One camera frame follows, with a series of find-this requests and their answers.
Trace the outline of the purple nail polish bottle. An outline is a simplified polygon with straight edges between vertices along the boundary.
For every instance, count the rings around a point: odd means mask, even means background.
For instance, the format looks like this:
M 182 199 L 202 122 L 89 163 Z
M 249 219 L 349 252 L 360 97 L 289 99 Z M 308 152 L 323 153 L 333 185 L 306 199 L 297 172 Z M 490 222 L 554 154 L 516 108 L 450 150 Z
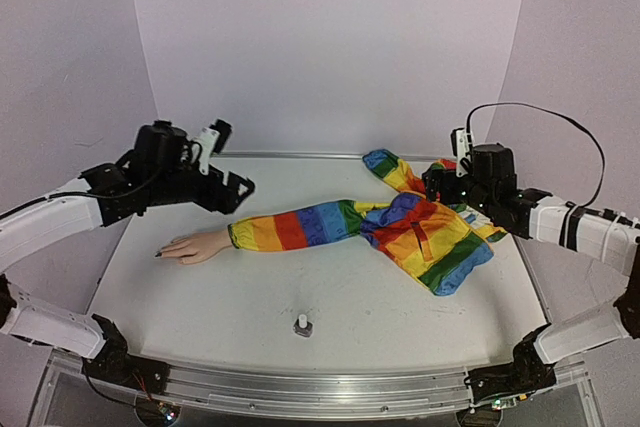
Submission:
M 313 324 L 307 323 L 302 326 L 299 322 L 296 322 L 293 325 L 293 331 L 298 336 L 309 338 L 313 334 Z

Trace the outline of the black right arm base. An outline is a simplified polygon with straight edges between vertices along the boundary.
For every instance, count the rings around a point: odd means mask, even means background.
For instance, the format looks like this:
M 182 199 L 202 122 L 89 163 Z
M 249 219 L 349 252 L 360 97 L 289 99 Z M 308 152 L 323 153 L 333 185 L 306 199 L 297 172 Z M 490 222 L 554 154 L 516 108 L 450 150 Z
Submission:
M 465 385 L 471 388 L 476 404 L 532 394 L 556 384 L 555 365 L 545 364 L 534 347 L 535 340 L 547 327 L 549 324 L 525 335 L 513 348 L 510 362 L 469 371 Z

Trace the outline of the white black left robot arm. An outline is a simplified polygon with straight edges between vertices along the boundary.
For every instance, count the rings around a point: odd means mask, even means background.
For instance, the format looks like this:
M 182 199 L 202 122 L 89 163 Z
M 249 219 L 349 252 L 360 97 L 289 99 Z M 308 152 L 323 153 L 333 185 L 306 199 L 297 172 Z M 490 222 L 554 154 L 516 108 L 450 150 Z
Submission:
M 1 269 L 75 234 L 106 228 L 151 207 L 192 203 L 231 214 L 255 184 L 210 164 L 232 133 L 218 119 L 195 138 L 169 121 L 142 126 L 132 149 L 1 216 Z M 1 332 L 93 360 L 116 384 L 131 380 L 133 358 L 115 324 L 37 299 L 1 280 Z

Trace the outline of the mannequin hand with forearm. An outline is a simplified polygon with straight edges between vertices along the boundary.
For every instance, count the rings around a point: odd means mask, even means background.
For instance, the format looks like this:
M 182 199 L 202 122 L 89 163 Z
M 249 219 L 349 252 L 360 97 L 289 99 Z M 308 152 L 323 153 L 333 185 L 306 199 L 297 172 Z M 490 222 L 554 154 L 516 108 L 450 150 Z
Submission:
M 174 260 L 181 265 L 203 263 L 223 250 L 232 248 L 233 243 L 226 231 L 195 233 L 176 238 L 161 247 L 155 254 L 156 259 Z

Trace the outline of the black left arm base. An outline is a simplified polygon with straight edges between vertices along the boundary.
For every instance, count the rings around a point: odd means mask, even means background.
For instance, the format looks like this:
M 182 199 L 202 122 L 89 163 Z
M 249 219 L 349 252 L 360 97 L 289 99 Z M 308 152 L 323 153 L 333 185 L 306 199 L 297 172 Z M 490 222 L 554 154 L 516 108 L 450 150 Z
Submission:
M 169 365 L 130 354 L 128 343 L 114 322 L 98 314 L 91 318 L 100 327 L 105 344 L 93 359 L 83 359 L 82 373 L 90 379 L 139 389 L 149 395 L 163 394 Z

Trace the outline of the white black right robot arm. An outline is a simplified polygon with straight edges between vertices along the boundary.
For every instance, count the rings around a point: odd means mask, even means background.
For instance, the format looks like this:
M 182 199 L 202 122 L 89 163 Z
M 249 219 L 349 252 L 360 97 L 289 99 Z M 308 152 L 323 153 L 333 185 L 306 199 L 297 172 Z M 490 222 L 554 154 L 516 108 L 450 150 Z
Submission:
M 471 149 L 451 167 L 422 175 L 426 195 L 465 204 L 495 226 L 527 240 L 586 255 L 626 276 L 623 294 L 535 334 L 532 345 L 546 365 L 602 345 L 639 336 L 639 222 L 611 209 L 595 210 L 536 188 L 517 186 L 513 153 L 500 144 Z

